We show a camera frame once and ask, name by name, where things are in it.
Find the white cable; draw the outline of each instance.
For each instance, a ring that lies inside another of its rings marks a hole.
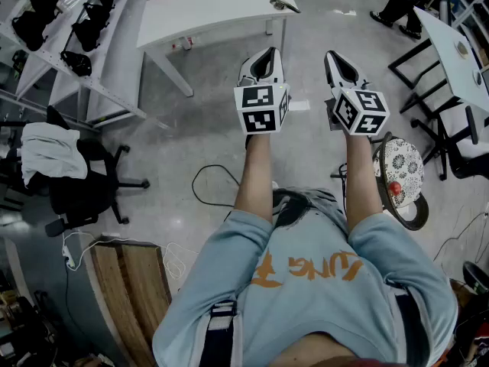
[[[65,246],[65,242],[66,240],[72,236],[72,235],[75,235],[75,234],[79,234],[79,235],[90,235],[93,240],[95,241],[95,237],[90,234],[89,232],[81,232],[81,231],[77,231],[77,232],[72,232],[71,234],[69,234],[68,236],[64,236],[64,233],[63,233],[63,248]],[[95,245],[98,245],[99,243],[110,243],[110,242],[114,242],[114,241],[120,241],[120,242],[127,242],[127,241],[135,241],[135,242],[142,242],[142,243],[150,243],[152,245],[155,245],[155,246],[158,246],[160,248],[164,248],[165,250],[165,254],[163,256],[163,265],[164,267],[168,270],[168,273],[170,273],[170,276],[173,278],[173,279],[179,279],[183,276],[183,274],[185,273],[186,271],[186,265],[183,263],[182,260],[180,260],[176,254],[174,252],[172,252],[169,248],[170,245],[176,245],[178,246],[179,248],[183,249],[183,250],[187,250],[188,252],[191,252],[191,253],[194,253],[194,254],[199,254],[198,252],[194,252],[193,250],[190,250],[188,248],[184,248],[183,246],[180,246],[178,243],[175,243],[175,242],[169,242],[166,246],[163,246],[163,245],[159,245],[158,243],[155,243],[155,242],[152,242],[152,241],[141,241],[140,239],[134,239],[134,238],[113,238],[113,239],[109,239],[107,241],[95,241],[94,243],[91,243],[89,244],[86,248],[83,249],[82,251],[82,254],[80,255],[79,257],[79,261],[78,261],[78,265],[73,269],[71,268],[68,264],[66,264],[66,267],[68,269],[70,269],[71,271],[78,271],[79,267],[82,265],[82,259],[83,259],[83,256],[85,255],[85,253],[87,251],[89,251],[93,246]],[[171,253],[173,255],[173,257],[175,257],[175,259],[177,261],[180,262],[180,264],[182,265],[183,269],[181,269],[175,262],[173,261],[167,261],[165,262],[165,258],[167,257],[167,254]],[[170,269],[170,264],[174,265],[176,267],[176,269],[178,270],[178,274],[176,274],[175,272],[173,272],[171,269]]]

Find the black cable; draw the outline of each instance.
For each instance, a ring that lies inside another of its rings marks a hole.
[[[66,288],[65,288],[65,291],[64,291],[64,303],[66,305],[66,311],[68,312],[68,315],[70,316],[70,319],[73,321],[73,323],[76,326],[76,328],[78,329],[78,331],[81,334],[83,334],[84,337],[86,338],[86,340],[89,342],[89,345],[90,345],[90,348],[91,348],[90,351],[92,352],[93,350],[95,350],[97,353],[103,354],[103,352],[100,351],[100,348],[97,347],[94,343],[92,343],[92,341],[87,336],[87,334],[82,330],[81,327],[79,327],[78,323],[73,318],[73,315],[71,315],[70,306],[68,304],[68,290],[69,290],[69,287],[70,287],[70,273],[68,272],[68,267],[66,266],[66,261],[67,260],[65,260],[64,263],[63,263],[64,270],[66,272]]]
[[[477,249],[477,253],[475,254],[475,262],[477,263],[478,260],[477,260],[477,257],[479,256],[479,252],[481,251],[481,247],[482,247],[482,241],[484,241],[484,231],[486,229],[486,225],[487,225],[487,219],[486,221],[484,222],[484,227],[482,228],[482,235],[481,235],[481,243],[479,243],[479,248]]]
[[[340,179],[342,180],[343,212],[346,216],[346,170],[342,170],[343,167],[346,167],[346,163],[340,164],[340,166],[338,167],[338,174]]]
[[[473,219],[471,220],[471,222],[470,222],[469,224],[467,224],[467,226],[466,226],[466,227],[465,227],[465,228],[464,228],[464,229],[461,231],[461,233],[460,233],[460,234],[458,234],[456,237],[451,237],[451,238],[448,238],[447,240],[445,240],[445,241],[443,242],[443,245],[442,245],[442,247],[440,248],[440,250],[438,250],[438,253],[436,253],[436,255],[435,255],[435,257],[434,257],[433,261],[435,261],[435,260],[438,258],[438,256],[439,256],[440,252],[441,252],[441,251],[442,251],[442,249],[445,247],[445,245],[447,244],[447,242],[449,242],[449,241],[456,241],[458,238],[460,238],[460,237],[461,237],[461,235],[462,235],[462,234],[465,232],[465,230],[466,230],[466,229],[468,229],[468,228],[470,227],[470,225],[471,225],[471,224],[472,224],[472,223],[473,223],[473,222],[474,222],[474,221],[475,221],[475,220],[476,220],[476,219],[477,219],[477,218],[478,218],[480,215],[484,215],[484,212],[479,213],[479,214],[478,214],[478,215],[477,215],[475,218],[473,218]]]
[[[484,250],[482,251],[482,254],[481,254],[481,257],[479,257],[479,259],[477,260],[477,256],[475,256],[475,263],[478,264],[479,261],[482,259],[482,257],[484,257],[484,253],[486,252],[487,250],[487,247],[489,246],[489,242],[486,244],[486,247],[484,248]]]
[[[227,207],[231,207],[231,208],[234,208],[235,206],[234,205],[231,205],[231,204],[221,204],[221,203],[208,203],[207,201],[204,201],[204,200],[201,200],[199,198],[199,196],[197,196],[197,193],[195,191],[195,189],[193,188],[193,184],[195,183],[197,177],[199,176],[200,172],[208,167],[220,167],[222,169],[224,169],[224,171],[226,173],[229,174],[229,176],[234,180],[234,182],[236,182],[236,184],[239,186],[239,182],[238,180],[231,174],[231,172],[224,166],[222,166],[221,164],[208,164],[207,166],[204,166],[202,167],[199,171],[197,171],[197,174],[196,176],[193,178],[193,181],[192,181],[192,191],[193,191],[193,195],[196,197],[196,199],[198,201],[200,201],[202,204],[207,204],[207,205],[212,205],[212,206],[227,206]]]

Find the white desk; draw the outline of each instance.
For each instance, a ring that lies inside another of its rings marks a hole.
[[[294,0],[285,1],[296,6]],[[165,53],[156,48],[158,44],[180,38],[185,49],[190,49],[186,37],[192,34],[239,21],[262,20],[268,21],[267,34],[273,34],[274,46],[282,51],[287,16],[295,14],[288,8],[278,11],[270,0],[148,0],[137,46],[185,95],[192,96],[192,88],[168,61]]]
[[[489,112],[489,95],[484,81],[478,86],[473,77],[473,71],[479,71],[479,67],[467,38],[423,10],[415,7],[414,11],[438,53],[452,94],[471,106]],[[468,50],[465,58],[455,48],[459,41]]]
[[[482,116],[487,115],[489,112],[489,94],[487,94],[487,87],[485,86],[484,81],[478,86],[474,80],[474,71],[479,71],[479,67],[474,54],[472,53],[471,45],[466,37],[439,19],[417,7],[414,8],[414,11],[423,24],[429,39],[423,41],[404,56],[394,61],[389,65],[389,68],[411,89],[414,89],[421,79],[421,76],[429,72],[438,64],[441,64],[445,71],[445,79],[421,96],[413,93],[412,97],[408,99],[404,107],[400,110],[401,114],[419,103],[425,114],[429,118],[434,118],[439,113],[453,108],[461,102],[466,103],[480,109],[476,110],[476,108],[472,107],[476,130],[479,134],[484,129],[484,118]],[[467,56],[463,57],[457,51],[456,45],[458,42],[462,42],[465,45],[465,48],[468,51]],[[411,82],[397,69],[397,67],[431,45],[435,48],[439,60],[421,72],[418,77]],[[431,110],[423,100],[446,84],[449,85],[452,97],[436,110]]]

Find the black office chair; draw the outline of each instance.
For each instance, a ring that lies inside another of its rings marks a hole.
[[[69,129],[63,117],[52,106],[47,108],[47,123]],[[84,180],[61,177],[49,178],[49,194],[53,211],[57,215],[66,215],[64,219],[58,219],[48,224],[45,229],[48,236],[57,236],[67,229],[95,223],[99,214],[112,208],[119,224],[128,224],[129,218],[122,217],[118,210],[115,193],[119,187],[150,186],[148,180],[140,183],[121,183],[117,176],[117,163],[122,152],[129,152],[127,145],[119,146],[115,156],[112,156],[102,144],[94,139],[80,139],[76,147],[85,159],[88,174]],[[107,175],[96,173],[90,169],[90,161],[104,161]]]
[[[442,159],[442,173],[440,174],[440,180],[446,180],[446,155],[449,155],[450,168],[452,173],[458,178],[468,178],[475,175],[481,175],[489,179],[489,154],[483,154],[472,159],[465,159],[457,146],[464,138],[469,136],[472,139],[472,143],[476,145],[478,143],[478,136],[475,128],[474,116],[472,115],[472,109],[470,106],[465,107],[465,114],[467,117],[467,127],[457,132],[450,137],[443,125],[440,112],[435,112],[431,116],[436,119],[438,134],[432,129],[423,124],[419,119],[411,121],[411,127],[420,127],[425,131],[430,138],[435,142],[435,147],[429,152],[426,158],[423,160],[423,164],[427,164],[433,157],[440,156]],[[484,126],[489,125],[489,118],[484,120]]]

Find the black strap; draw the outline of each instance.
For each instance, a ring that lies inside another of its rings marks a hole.
[[[396,296],[406,334],[406,363],[409,367],[426,367],[429,361],[428,335],[413,295],[407,289],[406,292],[408,295]]]
[[[211,320],[206,333],[206,342],[200,357],[199,367],[229,367],[233,345],[233,317],[236,315],[236,301],[224,300],[212,306]],[[212,318],[230,317],[229,325],[222,329],[212,328]]]

